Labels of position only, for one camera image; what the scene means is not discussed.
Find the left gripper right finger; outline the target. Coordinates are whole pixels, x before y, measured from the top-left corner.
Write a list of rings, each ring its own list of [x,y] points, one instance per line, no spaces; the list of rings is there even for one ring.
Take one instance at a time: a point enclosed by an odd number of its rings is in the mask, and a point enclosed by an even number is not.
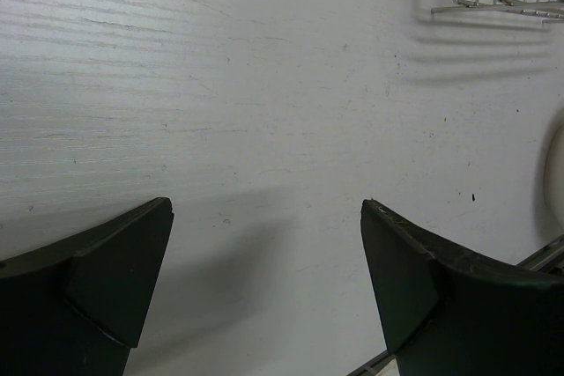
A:
[[[360,231],[387,352],[403,375],[560,375],[563,241],[511,265],[375,200]]]

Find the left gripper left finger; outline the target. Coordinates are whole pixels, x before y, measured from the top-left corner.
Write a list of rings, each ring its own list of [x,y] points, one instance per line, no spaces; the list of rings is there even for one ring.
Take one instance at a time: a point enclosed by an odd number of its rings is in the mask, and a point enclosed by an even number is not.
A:
[[[121,375],[138,346],[174,220],[158,197],[1,262],[3,375]]]

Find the flower patterned plate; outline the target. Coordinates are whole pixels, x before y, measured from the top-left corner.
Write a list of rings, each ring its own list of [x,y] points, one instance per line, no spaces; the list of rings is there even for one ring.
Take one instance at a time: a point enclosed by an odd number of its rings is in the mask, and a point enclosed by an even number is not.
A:
[[[548,238],[563,232],[563,121],[548,133],[542,161],[538,222]]]

